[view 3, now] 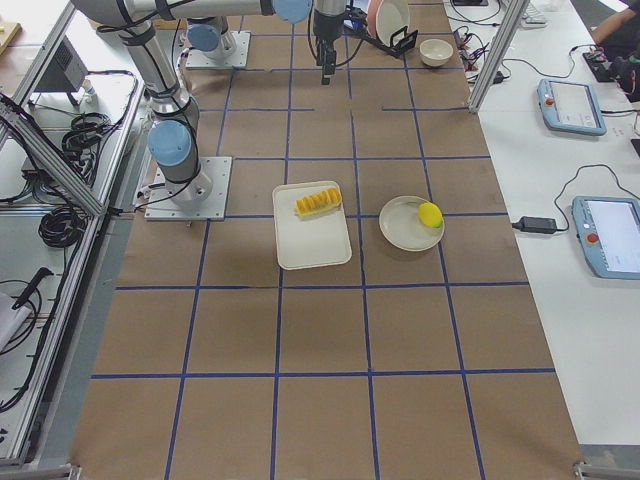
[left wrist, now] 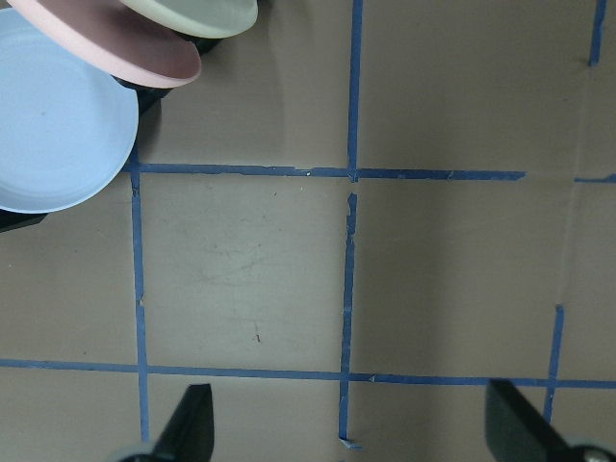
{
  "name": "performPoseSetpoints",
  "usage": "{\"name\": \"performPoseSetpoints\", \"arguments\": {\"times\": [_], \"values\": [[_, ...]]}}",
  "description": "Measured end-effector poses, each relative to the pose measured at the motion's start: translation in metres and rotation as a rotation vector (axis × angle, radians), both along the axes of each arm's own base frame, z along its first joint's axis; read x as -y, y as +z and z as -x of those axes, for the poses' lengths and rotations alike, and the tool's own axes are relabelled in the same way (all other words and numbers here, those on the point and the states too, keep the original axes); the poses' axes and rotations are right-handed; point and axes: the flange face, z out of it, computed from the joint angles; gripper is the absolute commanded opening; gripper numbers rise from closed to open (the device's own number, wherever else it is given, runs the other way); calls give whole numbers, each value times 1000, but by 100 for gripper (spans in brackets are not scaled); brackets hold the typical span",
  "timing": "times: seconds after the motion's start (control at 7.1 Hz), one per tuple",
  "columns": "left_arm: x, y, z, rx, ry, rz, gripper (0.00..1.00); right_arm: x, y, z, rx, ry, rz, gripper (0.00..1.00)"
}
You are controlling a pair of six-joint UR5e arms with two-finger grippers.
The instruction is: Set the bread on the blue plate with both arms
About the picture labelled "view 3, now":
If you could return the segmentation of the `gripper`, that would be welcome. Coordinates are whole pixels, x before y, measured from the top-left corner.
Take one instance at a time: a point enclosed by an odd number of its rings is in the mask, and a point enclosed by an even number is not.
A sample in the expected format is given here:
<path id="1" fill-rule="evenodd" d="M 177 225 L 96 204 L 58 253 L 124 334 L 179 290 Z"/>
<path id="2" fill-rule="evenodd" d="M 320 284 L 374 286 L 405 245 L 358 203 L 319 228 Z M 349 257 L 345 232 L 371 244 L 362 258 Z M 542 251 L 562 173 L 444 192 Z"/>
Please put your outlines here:
<path id="1" fill-rule="evenodd" d="M 342 34 L 346 14 L 345 0 L 318 0 L 313 11 L 316 64 L 321 65 L 321 84 L 329 85 L 332 65 L 336 64 L 334 43 Z"/>

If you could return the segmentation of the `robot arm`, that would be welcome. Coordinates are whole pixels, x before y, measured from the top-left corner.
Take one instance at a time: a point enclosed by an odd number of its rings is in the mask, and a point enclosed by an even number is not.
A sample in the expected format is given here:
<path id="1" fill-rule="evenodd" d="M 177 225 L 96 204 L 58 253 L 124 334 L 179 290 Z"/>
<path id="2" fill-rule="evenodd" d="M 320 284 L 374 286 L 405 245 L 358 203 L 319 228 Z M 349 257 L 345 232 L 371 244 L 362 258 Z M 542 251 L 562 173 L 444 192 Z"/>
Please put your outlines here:
<path id="1" fill-rule="evenodd" d="M 346 18 L 346 1 L 75 1 L 73 5 L 99 24 L 102 33 L 115 33 L 126 47 L 150 95 L 154 115 L 148 149 L 164 175 L 169 198 L 194 205 L 207 198 L 213 180 L 199 158 L 196 131 L 199 107 L 156 38 L 152 21 L 185 19 L 190 43 L 215 51 L 227 36 L 226 18 L 277 15 L 291 24 L 313 21 L 316 65 L 322 83 L 337 66 L 334 42 Z"/>
<path id="2" fill-rule="evenodd" d="M 236 41 L 225 16 L 189 18 L 186 35 L 193 48 L 210 58 L 229 56 L 236 49 Z"/>

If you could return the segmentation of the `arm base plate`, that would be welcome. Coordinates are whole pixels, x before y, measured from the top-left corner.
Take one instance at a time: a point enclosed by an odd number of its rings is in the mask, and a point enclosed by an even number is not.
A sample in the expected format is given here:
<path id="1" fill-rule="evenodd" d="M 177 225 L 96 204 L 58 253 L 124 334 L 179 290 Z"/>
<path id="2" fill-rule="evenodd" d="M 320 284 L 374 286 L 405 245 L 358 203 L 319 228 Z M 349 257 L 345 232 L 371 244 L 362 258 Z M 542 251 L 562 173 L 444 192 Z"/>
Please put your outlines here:
<path id="1" fill-rule="evenodd" d="M 200 172 L 189 185 L 167 182 L 156 168 L 153 189 L 145 200 L 144 217 L 149 221 L 223 221 L 232 171 L 232 158 L 201 157 Z"/>
<path id="2" fill-rule="evenodd" d="M 249 31 L 227 31 L 217 35 L 213 31 L 189 32 L 187 39 L 191 50 L 186 68 L 191 70 L 244 69 L 247 65 L 251 33 Z"/>

